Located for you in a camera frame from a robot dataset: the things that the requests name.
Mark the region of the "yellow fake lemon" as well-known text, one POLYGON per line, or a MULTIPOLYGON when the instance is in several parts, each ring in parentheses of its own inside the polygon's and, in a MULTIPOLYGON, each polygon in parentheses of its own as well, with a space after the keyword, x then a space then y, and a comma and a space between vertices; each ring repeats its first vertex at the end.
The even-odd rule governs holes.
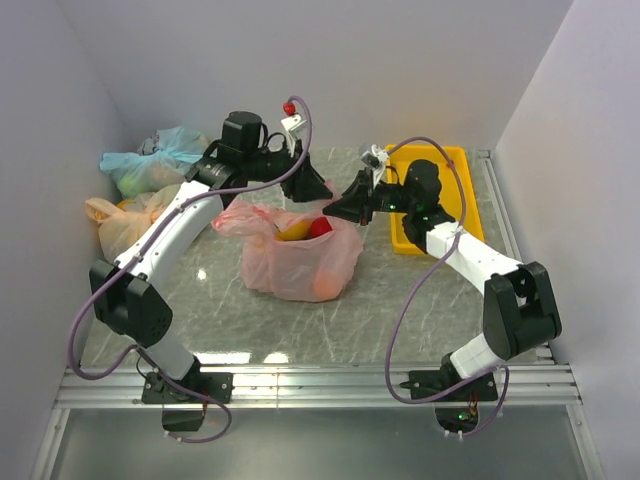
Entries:
POLYGON ((279 231, 275 238, 284 242, 305 240, 309 235, 311 225, 312 222, 309 220, 300 220, 279 231))

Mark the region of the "red fake apple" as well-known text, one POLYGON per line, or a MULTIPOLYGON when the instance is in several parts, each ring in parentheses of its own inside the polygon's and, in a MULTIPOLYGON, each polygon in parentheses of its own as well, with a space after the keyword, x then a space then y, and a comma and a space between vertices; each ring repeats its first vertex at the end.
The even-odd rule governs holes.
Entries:
POLYGON ((310 239, 318 238, 333 230, 331 223, 327 217, 318 217, 314 219, 308 230, 308 237, 310 239))

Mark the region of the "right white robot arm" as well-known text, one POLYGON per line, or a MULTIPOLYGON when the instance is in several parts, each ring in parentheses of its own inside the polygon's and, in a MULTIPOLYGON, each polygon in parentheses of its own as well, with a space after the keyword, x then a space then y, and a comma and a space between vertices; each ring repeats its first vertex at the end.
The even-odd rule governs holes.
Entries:
POLYGON ((491 369, 557 338, 562 324, 547 269, 507 257, 467 232, 441 205, 441 190, 439 168, 428 160, 413 161, 394 184, 365 168, 323 212, 361 225, 376 212, 402 214, 407 239, 482 294, 481 333, 444 358, 428 395, 458 400, 491 369))

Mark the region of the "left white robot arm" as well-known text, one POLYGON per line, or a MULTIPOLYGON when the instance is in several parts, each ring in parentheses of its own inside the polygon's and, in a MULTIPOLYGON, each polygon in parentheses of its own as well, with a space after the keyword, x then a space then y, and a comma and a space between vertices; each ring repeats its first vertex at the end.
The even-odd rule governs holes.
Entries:
POLYGON ((280 148, 269 147, 269 130, 252 112, 233 111, 221 136, 206 147, 153 225, 115 261, 98 261, 89 276, 96 318, 133 342, 166 377, 165 388, 189 402, 201 390, 196 357, 171 330, 173 312, 159 287, 207 224, 240 193, 278 185, 294 202, 331 198, 310 162, 311 115, 298 97, 283 106, 280 148))

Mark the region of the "pink plastic bag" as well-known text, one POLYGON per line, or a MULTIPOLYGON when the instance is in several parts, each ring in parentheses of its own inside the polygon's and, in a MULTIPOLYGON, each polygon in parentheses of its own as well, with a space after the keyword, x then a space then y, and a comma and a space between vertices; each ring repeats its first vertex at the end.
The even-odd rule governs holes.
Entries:
POLYGON ((327 204, 320 201, 307 213, 294 213, 237 198, 213 220, 212 226, 222 236, 243 239, 239 273, 247 288, 287 301, 318 303, 311 290, 316 274, 320 270, 333 272, 340 277, 344 290, 363 251, 362 238, 353 224, 322 213, 327 204), (291 224, 300 220, 312 222, 318 217, 327 217, 333 230, 300 241, 275 238, 291 224), (252 247, 254 236, 265 240, 264 251, 252 247))

